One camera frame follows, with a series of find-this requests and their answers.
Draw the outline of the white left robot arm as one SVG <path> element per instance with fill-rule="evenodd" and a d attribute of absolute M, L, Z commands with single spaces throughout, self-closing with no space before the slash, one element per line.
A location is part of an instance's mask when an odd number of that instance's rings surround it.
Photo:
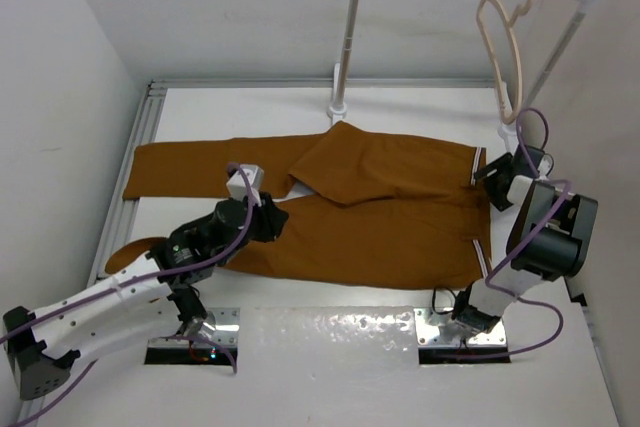
<path fill-rule="evenodd" d="M 275 241 L 288 218 L 267 193 L 255 204 L 223 200 L 78 294 L 48 307 L 6 312 L 5 351 L 20 399 L 43 397 L 61 387 L 73 368 L 140 341 L 216 340 L 215 317 L 194 284 L 248 243 Z"/>

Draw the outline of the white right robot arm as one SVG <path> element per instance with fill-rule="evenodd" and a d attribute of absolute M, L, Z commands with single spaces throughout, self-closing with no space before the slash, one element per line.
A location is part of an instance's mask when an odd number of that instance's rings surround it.
<path fill-rule="evenodd" d="M 519 213 L 505 258 L 456 297 L 450 322 L 467 334 L 492 330 L 530 289 L 573 278 L 586 261 L 599 203 L 544 179 L 539 168 L 548 158 L 538 148 L 518 147 L 474 174 L 492 206 L 500 212 L 517 206 Z"/>

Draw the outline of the brown trousers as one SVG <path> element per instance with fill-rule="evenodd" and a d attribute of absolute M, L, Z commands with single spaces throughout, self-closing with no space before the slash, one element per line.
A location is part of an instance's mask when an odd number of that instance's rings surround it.
<path fill-rule="evenodd" d="M 340 122 L 320 134 L 138 147 L 123 196 L 223 198 L 228 164 L 254 164 L 289 218 L 230 269 L 367 287 L 463 288 L 491 255 L 490 206 L 473 181 L 482 147 L 373 133 Z"/>

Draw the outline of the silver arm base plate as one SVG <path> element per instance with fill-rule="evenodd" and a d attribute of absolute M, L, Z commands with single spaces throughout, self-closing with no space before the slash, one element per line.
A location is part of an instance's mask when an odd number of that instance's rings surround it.
<path fill-rule="evenodd" d="M 504 323 L 487 332 L 471 334 L 450 320 L 451 308 L 436 312 L 431 307 L 414 309 L 418 362 L 431 365 L 480 365 L 510 363 Z"/>

